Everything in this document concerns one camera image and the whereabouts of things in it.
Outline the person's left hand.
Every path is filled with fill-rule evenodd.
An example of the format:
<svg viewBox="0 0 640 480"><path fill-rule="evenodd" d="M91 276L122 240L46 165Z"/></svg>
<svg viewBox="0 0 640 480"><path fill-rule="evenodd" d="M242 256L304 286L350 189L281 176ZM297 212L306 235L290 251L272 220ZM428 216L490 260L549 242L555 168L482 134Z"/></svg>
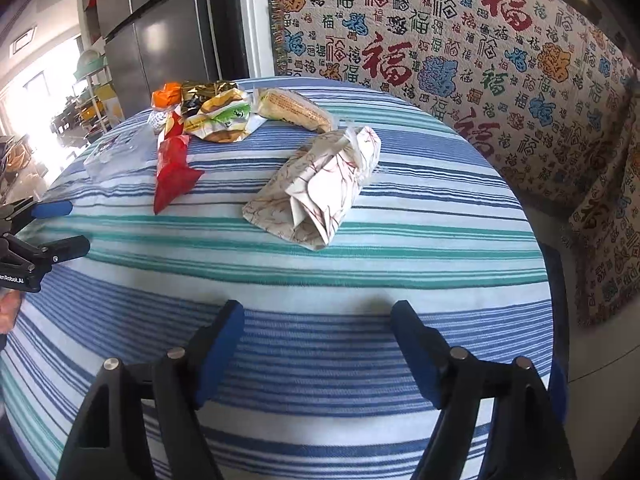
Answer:
<svg viewBox="0 0 640 480"><path fill-rule="evenodd" d="M0 333L8 334L20 313L22 293L19 290L8 289L2 292L0 299Z"/></svg>

